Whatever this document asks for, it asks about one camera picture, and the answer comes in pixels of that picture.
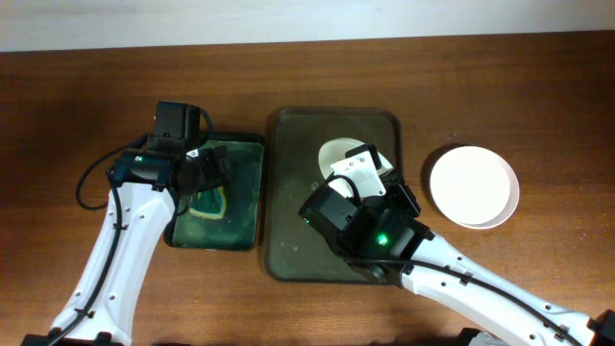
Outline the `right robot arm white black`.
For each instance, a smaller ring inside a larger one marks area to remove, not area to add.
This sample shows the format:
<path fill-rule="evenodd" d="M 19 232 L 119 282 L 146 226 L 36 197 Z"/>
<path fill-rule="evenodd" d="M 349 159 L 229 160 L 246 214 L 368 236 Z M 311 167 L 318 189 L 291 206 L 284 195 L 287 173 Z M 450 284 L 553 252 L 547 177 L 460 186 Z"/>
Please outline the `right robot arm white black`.
<path fill-rule="evenodd" d="M 333 189 L 337 176 L 304 202 L 300 216 L 332 252 L 375 284 L 391 284 L 457 311 L 508 345 L 611 345 L 614 312 L 596 318 L 560 307 L 486 270 L 418 221 L 406 182 L 388 174 L 376 195 Z"/>

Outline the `white plate teal streak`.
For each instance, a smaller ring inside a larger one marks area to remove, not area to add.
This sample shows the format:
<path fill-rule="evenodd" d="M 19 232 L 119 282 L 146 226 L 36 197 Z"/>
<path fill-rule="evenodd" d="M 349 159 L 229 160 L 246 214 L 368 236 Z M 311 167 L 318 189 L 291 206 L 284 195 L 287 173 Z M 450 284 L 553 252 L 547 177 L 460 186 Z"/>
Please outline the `white plate teal streak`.
<path fill-rule="evenodd" d="M 352 181 L 360 199 L 384 196 L 386 190 L 381 179 L 391 173 L 394 166 L 379 151 L 376 154 L 378 157 L 375 159 L 370 146 L 365 147 L 362 141 L 341 137 L 321 146 L 318 164 L 325 179 L 331 175 L 339 176 L 329 186 L 345 198 L 351 198 L 353 190 L 342 176 Z"/>

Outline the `white plate small teal spot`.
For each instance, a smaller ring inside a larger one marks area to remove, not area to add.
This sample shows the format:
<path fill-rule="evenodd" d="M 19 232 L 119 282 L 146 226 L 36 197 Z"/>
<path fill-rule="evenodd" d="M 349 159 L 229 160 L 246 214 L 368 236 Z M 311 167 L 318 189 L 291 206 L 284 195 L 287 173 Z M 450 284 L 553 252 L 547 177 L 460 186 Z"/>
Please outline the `white plate small teal spot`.
<path fill-rule="evenodd" d="M 484 156 L 455 156 L 447 177 L 446 198 L 438 206 L 453 222 L 486 230 L 503 224 L 515 212 L 520 187 L 512 167 L 493 152 Z"/>

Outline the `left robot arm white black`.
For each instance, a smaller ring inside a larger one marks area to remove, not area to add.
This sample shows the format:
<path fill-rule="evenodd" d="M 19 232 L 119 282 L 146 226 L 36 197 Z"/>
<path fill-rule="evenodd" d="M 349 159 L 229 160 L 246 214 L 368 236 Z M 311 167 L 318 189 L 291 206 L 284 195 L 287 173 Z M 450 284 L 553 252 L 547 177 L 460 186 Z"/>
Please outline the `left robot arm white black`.
<path fill-rule="evenodd" d="M 209 114 L 197 106 L 160 101 L 151 133 L 109 153 L 109 200 L 86 268 L 46 335 L 25 345 L 129 345 L 135 308 L 161 235 L 186 212 L 180 201 L 230 184 L 225 146 L 206 147 Z"/>

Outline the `white plate large teal stain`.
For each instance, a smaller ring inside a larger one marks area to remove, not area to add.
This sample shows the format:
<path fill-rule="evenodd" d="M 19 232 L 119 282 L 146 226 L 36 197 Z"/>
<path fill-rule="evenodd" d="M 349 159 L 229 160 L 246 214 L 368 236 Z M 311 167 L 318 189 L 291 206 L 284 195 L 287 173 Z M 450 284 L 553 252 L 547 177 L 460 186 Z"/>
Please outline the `white plate large teal stain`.
<path fill-rule="evenodd" d="M 511 165 L 489 149 L 470 145 L 451 149 L 434 163 L 429 191 L 444 216 L 475 230 L 502 225 L 520 201 L 520 184 Z"/>

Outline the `green and yellow sponge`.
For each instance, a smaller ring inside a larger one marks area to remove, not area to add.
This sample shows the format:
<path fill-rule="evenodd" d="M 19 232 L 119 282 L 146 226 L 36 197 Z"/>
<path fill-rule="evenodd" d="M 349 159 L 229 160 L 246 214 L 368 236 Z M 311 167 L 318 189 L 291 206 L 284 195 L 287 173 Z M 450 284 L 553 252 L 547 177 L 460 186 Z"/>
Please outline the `green and yellow sponge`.
<path fill-rule="evenodd" d="M 190 203 L 188 212 L 202 219 L 219 220 L 225 216 L 227 206 L 224 187 L 220 186 L 198 192 Z"/>

